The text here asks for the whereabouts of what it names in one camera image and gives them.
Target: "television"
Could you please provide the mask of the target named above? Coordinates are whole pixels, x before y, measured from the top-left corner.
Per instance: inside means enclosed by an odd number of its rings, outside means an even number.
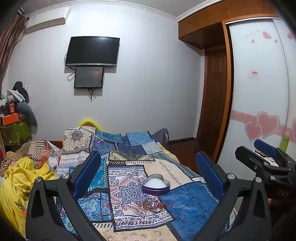
[[[71,37],[65,65],[116,66],[119,40],[112,37]]]
[[[78,66],[76,67],[74,88],[95,89],[103,86],[104,67]]]

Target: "striped curtain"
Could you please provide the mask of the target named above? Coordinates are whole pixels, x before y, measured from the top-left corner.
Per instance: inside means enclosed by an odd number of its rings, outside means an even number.
[[[15,45],[25,34],[25,23],[28,15],[25,12],[18,13],[9,20],[6,28],[0,33],[0,90],[7,70],[7,66]]]

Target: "air conditioner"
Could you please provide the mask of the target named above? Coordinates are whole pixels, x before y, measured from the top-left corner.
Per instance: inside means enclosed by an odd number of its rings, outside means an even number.
[[[26,33],[30,34],[44,28],[63,25],[66,23],[69,13],[69,7],[61,7],[32,16],[28,21]]]

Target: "screw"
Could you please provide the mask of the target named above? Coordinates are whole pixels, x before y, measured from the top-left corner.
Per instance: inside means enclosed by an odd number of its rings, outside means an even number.
[[[233,180],[233,179],[235,178],[235,175],[232,174],[232,173],[229,173],[229,174],[227,175],[227,177],[228,177],[230,180]]]
[[[36,182],[41,182],[41,180],[42,180],[42,177],[36,177],[35,179]]]
[[[70,174],[69,173],[63,173],[62,174],[62,179],[67,179],[69,178]]]
[[[256,182],[258,182],[258,183],[262,182],[262,179],[259,178],[259,177],[256,177],[255,180],[256,180]]]

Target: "cabinet door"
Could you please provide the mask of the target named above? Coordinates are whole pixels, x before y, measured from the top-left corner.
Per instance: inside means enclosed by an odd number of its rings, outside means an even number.
[[[259,13],[276,13],[268,0],[225,0],[223,3],[228,18]]]
[[[179,38],[227,19],[223,1],[208,6],[179,22]]]

